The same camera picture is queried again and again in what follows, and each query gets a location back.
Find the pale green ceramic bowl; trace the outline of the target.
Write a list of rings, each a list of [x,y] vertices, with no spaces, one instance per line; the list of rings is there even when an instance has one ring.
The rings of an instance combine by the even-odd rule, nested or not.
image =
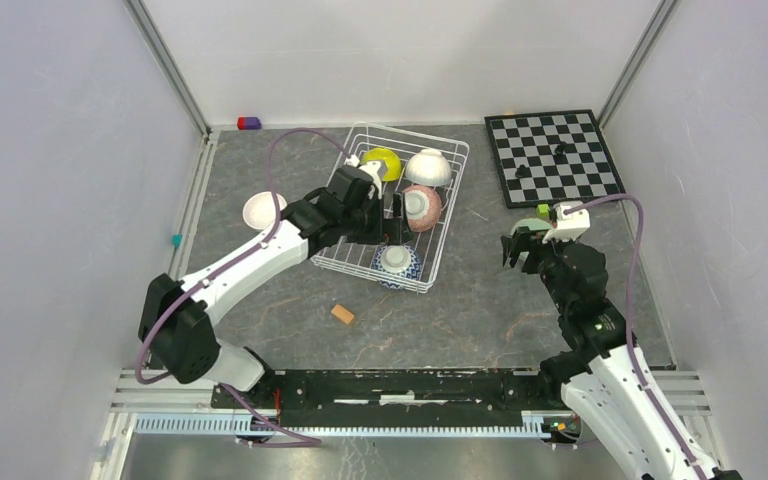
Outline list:
[[[511,227],[510,234],[514,235],[521,228],[527,228],[532,232],[545,232],[552,228],[552,224],[540,218],[523,218]]]

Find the yellow bowl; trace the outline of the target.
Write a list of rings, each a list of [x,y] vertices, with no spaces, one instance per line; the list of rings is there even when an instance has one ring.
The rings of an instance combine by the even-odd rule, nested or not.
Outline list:
[[[361,156],[361,163],[379,162],[379,178],[382,182],[397,181],[402,176],[402,161],[399,156],[388,148],[376,147],[366,151]]]

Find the plain white bowl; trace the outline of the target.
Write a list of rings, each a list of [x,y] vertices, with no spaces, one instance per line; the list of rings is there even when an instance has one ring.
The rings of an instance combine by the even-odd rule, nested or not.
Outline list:
[[[242,210],[244,223],[257,231],[269,231],[273,228],[277,212],[281,212],[288,202],[280,194],[271,191],[259,192],[250,197]]]

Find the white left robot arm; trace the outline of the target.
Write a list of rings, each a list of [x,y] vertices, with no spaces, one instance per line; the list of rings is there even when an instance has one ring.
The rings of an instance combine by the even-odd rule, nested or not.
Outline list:
[[[267,366],[252,351],[217,339],[215,326],[249,294],[277,274],[306,262],[341,238],[359,244],[402,245],[413,234],[403,197],[384,208],[380,161],[349,160],[315,189],[277,213],[268,229],[221,260],[175,280],[167,274],[148,286],[138,327],[139,357],[151,354],[181,384],[205,378],[235,389],[250,407],[274,394]]]

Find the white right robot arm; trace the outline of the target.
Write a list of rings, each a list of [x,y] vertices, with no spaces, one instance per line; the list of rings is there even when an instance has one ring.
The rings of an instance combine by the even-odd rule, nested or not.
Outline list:
[[[570,349],[541,362],[537,392],[569,407],[629,479],[738,479],[707,454],[659,387],[626,318],[607,296],[606,257],[518,222],[501,245],[504,265],[539,277]]]

